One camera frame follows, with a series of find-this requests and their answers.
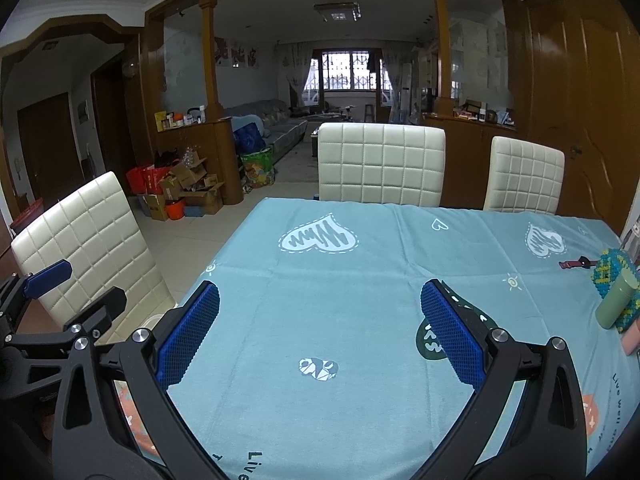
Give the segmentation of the light blue patterned tablecloth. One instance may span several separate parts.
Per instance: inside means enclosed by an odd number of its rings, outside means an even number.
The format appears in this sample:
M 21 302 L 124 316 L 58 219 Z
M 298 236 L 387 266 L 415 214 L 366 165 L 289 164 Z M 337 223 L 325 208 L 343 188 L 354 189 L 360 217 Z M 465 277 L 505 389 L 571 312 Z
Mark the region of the light blue patterned tablecloth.
M 597 220 L 267 198 L 221 217 L 140 226 L 170 291 L 215 283 L 220 311 L 169 390 L 233 479 L 407 479 L 471 388 L 420 308 L 438 278 L 521 341 L 570 348 L 587 458 L 639 403 L 639 363 L 601 328 L 591 274 L 563 262 L 618 245 Z

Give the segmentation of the grey sofa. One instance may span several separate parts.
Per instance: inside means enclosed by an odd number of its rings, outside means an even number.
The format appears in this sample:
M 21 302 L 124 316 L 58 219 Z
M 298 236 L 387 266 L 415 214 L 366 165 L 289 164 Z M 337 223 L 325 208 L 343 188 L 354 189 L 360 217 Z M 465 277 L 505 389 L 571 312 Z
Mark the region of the grey sofa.
M 285 102 L 278 99 L 227 107 L 224 114 L 231 118 L 233 131 L 254 122 L 266 144 L 273 148 L 275 162 L 303 139 L 308 125 L 305 118 L 293 118 Z

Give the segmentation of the pile of cardboard boxes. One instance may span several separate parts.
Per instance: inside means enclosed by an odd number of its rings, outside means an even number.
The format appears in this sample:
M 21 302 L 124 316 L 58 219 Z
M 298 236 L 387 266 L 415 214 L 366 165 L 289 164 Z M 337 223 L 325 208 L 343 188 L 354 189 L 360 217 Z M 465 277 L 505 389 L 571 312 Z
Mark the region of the pile of cardboard boxes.
M 201 218 L 221 210 L 224 182 L 207 170 L 207 158 L 201 157 L 194 148 L 187 148 L 181 157 L 177 151 L 165 153 L 160 165 L 150 166 L 169 167 L 178 178 L 183 188 L 183 218 Z

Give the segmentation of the colourful green shopping bag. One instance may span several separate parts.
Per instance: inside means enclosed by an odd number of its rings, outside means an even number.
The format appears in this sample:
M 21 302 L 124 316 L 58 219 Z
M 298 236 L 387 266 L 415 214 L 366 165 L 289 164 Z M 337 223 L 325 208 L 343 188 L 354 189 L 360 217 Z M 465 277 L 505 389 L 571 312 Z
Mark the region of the colourful green shopping bag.
M 271 146 L 261 151 L 241 156 L 247 182 L 252 188 L 272 185 L 276 180 L 273 149 Z

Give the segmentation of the red buckets and boxes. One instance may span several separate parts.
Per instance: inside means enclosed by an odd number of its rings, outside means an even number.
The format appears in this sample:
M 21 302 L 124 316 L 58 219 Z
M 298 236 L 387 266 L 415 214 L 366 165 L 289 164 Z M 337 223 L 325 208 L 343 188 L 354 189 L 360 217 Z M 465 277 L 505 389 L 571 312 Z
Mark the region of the red buckets and boxes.
M 183 188 L 169 167 L 134 167 L 126 172 L 126 179 L 147 217 L 157 221 L 184 217 Z

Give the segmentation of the cream chair beside table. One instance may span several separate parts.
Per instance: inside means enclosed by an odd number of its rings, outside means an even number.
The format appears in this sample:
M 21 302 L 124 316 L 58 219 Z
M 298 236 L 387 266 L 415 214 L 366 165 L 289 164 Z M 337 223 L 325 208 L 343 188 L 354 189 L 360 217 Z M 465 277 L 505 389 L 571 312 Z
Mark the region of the cream chair beside table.
M 149 330 L 176 302 L 160 273 L 117 178 L 102 174 L 51 206 L 12 240 L 14 258 L 25 274 L 62 259 L 72 275 L 40 298 L 62 326 L 92 300 L 116 286 L 126 308 L 100 344 L 125 340 L 138 328 Z

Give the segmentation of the wooden divider cabinet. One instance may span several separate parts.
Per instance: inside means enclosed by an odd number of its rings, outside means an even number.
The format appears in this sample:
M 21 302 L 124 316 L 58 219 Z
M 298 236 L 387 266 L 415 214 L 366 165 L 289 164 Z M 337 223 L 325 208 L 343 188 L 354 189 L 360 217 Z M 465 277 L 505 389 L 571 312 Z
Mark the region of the wooden divider cabinet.
M 218 96 L 215 62 L 214 10 L 218 0 L 198 0 L 202 11 L 202 50 L 205 84 L 205 122 L 159 132 L 154 114 L 163 109 L 160 92 L 164 88 L 164 23 L 147 18 L 140 35 L 139 62 L 143 111 L 149 144 L 154 155 L 166 151 L 196 148 L 207 158 L 207 168 L 224 182 L 221 196 L 227 206 L 243 200 L 243 189 L 233 146 L 231 119 L 224 116 Z

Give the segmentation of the barred window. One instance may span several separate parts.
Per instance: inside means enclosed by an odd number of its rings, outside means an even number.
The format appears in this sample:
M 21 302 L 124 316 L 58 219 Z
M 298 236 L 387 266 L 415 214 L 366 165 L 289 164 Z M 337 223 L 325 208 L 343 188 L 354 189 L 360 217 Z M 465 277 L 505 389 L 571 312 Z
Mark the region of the barred window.
M 366 50 L 323 51 L 310 61 L 303 90 L 305 104 L 318 104 L 320 90 L 329 92 L 381 91 L 383 106 L 393 101 L 390 76 L 383 61 Z

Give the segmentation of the green cup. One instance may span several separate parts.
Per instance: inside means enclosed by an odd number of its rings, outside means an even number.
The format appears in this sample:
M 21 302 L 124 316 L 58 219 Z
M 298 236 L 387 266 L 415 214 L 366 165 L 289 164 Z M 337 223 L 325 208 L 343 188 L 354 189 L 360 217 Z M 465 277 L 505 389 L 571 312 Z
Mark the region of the green cup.
M 608 330 L 634 298 L 639 282 L 633 270 L 623 268 L 596 310 L 599 325 Z

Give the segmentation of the cream chair far right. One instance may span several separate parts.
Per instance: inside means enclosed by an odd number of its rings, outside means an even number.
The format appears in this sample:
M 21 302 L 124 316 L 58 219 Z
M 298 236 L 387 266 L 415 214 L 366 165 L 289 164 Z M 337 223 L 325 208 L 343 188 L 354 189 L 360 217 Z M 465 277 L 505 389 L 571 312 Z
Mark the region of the cream chair far right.
M 491 141 L 484 210 L 555 214 L 565 155 L 541 144 L 495 136 Z

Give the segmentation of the small dark red object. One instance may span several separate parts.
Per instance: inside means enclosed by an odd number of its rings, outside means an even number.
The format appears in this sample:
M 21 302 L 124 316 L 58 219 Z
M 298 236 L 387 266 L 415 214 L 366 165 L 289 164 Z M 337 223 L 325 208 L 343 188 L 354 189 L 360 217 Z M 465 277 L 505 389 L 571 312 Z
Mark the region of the small dark red object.
M 583 268 L 591 269 L 597 264 L 597 260 L 591 260 L 585 256 L 579 257 L 577 260 L 560 261 L 559 266 L 563 270 Z

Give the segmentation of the cream chair far middle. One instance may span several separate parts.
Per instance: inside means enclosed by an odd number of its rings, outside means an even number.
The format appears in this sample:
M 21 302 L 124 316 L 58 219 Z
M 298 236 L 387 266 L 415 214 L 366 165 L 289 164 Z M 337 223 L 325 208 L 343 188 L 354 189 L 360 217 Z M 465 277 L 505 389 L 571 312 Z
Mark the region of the cream chair far middle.
M 320 200 L 437 207 L 445 168 L 441 128 L 327 122 L 318 129 Z

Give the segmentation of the ceiling lamp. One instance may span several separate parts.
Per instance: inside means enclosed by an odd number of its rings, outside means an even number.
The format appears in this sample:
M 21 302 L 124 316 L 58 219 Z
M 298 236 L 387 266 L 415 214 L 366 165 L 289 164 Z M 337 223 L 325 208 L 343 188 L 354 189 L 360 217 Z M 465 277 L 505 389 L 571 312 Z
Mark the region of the ceiling lamp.
M 326 23 L 358 22 L 361 18 L 360 5 L 356 2 L 317 3 L 314 10 Z

